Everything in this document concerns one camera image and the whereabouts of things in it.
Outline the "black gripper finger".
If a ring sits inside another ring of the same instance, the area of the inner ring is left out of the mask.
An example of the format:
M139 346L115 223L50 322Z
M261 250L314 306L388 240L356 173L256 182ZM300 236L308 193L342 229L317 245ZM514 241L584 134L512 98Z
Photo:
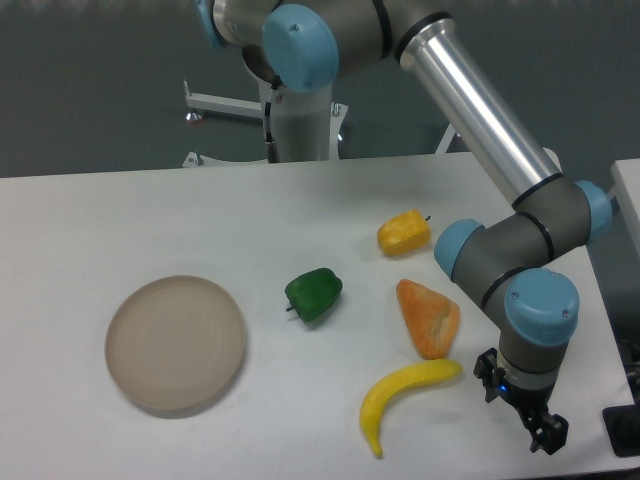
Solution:
M490 348L477 357L473 375L482 382L486 402L494 401L505 391L505 371L498 365L498 352L495 348Z
M530 451L544 451L553 455L565 446L569 423L558 414L551 414L546 408L526 410L522 414L525 429L531 435Z

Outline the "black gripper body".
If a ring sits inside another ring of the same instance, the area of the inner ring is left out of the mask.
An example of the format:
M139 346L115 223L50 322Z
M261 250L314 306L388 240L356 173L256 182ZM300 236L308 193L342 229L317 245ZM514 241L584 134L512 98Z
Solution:
M530 374L499 367L494 380L498 395L522 420L541 420L549 412L548 402L556 383L552 372Z

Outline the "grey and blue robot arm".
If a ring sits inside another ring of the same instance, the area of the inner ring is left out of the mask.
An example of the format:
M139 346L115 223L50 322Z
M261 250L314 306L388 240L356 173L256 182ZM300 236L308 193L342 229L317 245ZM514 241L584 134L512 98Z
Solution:
M580 300L548 264L609 228L606 193L564 177L484 78L437 1L199 1L195 8L212 46L241 48L259 79L304 103L387 57L419 79L513 208L492 227L457 221L435 247L441 269L500 332L475 376L487 401L501 398L518 412L533 451L562 448L568 424L548 402Z

